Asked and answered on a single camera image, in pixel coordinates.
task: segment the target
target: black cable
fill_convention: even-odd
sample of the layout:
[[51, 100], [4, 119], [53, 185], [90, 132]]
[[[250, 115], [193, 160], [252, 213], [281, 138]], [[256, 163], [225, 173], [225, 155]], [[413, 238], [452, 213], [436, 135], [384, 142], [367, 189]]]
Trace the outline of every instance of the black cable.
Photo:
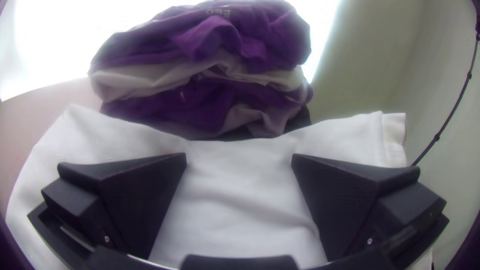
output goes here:
[[455, 105], [453, 106], [453, 108], [451, 109], [451, 112], [450, 114], [448, 115], [448, 117], [446, 118], [445, 122], [443, 123], [443, 125], [441, 126], [440, 130], [438, 131], [437, 134], [435, 134], [435, 136], [433, 137], [433, 139], [430, 141], [430, 143], [428, 144], [428, 146], [425, 148], [425, 150], [423, 150], [423, 152], [415, 159], [415, 161], [412, 163], [412, 165], [417, 165], [423, 158], [424, 156], [429, 152], [429, 150], [434, 146], [434, 144], [436, 142], [438, 142], [440, 140], [440, 135], [442, 134], [442, 132], [444, 132], [445, 128], [447, 127], [447, 125], [449, 124], [450, 120], [452, 119], [452, 116], [454, 116], [454, 113], [455, 111], [457, 110], [459, 104], [460, 104], [460, 101], [462, 100], [462, 98], [464, 97], [464, 93], [465, 93], [465, 89], [467, 89], [467, 86], [469, 85], [469, 81], [470, 79], [472, 78], [472, 70], [474, 69], [474, 63], [475, 63], [475, 57], [477, 55], [477, 47], [479, 46], [479, 40], [480, 40], [480, 34], [477, 34], [476, 35], [476, 41], [475, 41], [475, 49], [473, 50], [473, 57], [471, 58], [471, 64], [470, 64], [470, 70], [468, 71], [468, 73], [466, 74], [466, 79], [465, 79], [465, 83], [463, 83], [463, 88], [461, 89], [460, 91], [460, 95], [458, 95], [458, 98], [455, 102]]

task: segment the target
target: gray fabric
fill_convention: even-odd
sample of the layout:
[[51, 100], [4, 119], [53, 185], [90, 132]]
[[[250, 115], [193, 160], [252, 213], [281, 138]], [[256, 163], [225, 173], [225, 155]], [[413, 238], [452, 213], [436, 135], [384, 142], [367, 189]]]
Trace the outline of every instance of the gray fabric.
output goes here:
[[191, 77], [225, 78], [234, 81], [269, 85], [281, 92], [290, 92], [304, 81], [301, 66], [293, 70], [276, 69], [249, 74], [239, 56], [219, 50], [201, 62], [186, 57], [163, 64], [128, 65], [98, 70], [90, 75], [94, 91], [105, 102], [147, 97], [185, 85]]

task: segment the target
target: purple cloth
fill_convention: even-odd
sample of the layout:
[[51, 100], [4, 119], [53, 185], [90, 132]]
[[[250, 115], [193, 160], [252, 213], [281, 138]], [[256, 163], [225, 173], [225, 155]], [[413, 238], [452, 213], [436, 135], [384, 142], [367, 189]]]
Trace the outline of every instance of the purple cloth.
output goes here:
[[[292, 101], [307, 91], [302, 103]], [[151, 96], [104, 102], [106, 115], [138, 123], [176, 121], [209, 132], [221, 130], [234, 105], [245, 104], [252, 110], [300, 108], [312, 98], [310, 85], [291, 92], [279, 92], [257, 83], [224, 78], [191, 79], [186, 85]]]
[[90, 73], [163, 63], [179, 55], [199, 62], [219, 48], [241, 56], [251, 73], [292, 70], [310, 55], [310, 26], [283, 0], [173, 6], [142, 25], [113, 34], [93, 58]]

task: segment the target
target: white wall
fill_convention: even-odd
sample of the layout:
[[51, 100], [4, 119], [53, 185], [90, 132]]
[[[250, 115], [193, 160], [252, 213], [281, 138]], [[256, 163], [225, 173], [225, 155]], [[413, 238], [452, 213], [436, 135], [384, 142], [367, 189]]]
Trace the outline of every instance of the white wall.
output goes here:
[[[387, 111], [407, 116], [405, 151], [415, 160], [449, 114], [475, 45], [471, 0], [427, 0], [421, 28]], [[439, 142], [419, 164], [420, 181], [447, 201], [450, 224], [434, 245], [443, 269], [465, 239], [480, 208], [480, 52], [473, 79]]]
[[342, 0], [312, 81], [314, 122], [379, 110], [396, 88], [424, 0]]

